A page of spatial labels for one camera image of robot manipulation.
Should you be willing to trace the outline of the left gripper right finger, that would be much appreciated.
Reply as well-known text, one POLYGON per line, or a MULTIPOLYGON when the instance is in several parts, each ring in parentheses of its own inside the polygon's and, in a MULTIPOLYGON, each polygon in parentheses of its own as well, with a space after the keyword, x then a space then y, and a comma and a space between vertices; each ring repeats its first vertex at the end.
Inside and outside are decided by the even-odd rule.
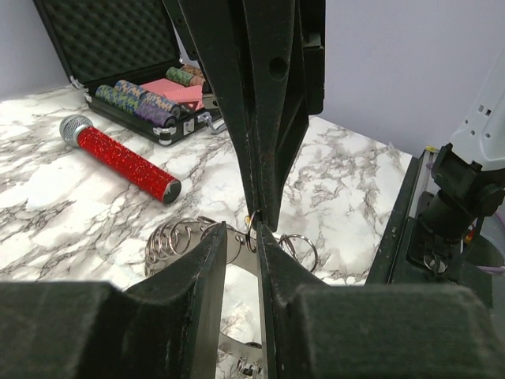
POLYGON ((469 289, 331 286, 258 225, 267 378, 498 378, 501 342, 469 289))

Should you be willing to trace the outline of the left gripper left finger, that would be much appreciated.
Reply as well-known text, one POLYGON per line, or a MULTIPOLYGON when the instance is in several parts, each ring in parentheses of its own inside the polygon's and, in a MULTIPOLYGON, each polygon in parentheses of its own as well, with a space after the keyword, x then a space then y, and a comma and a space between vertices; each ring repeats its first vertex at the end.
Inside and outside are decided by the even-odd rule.
POLYGON ((104 281, 4 282, 4 378, 212 378, 226 226, 126 291, 104 281))

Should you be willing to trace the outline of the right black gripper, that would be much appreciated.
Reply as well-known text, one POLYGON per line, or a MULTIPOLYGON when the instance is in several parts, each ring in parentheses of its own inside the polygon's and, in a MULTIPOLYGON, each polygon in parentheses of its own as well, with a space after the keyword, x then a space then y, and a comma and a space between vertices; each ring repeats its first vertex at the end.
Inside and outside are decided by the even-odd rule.
POLYGON ((164 4, 226 123, 248 211, 276 231, 294 160, 288 138, 306 129, 307 103, 310 115, 324 108, 326 2, 164 4))

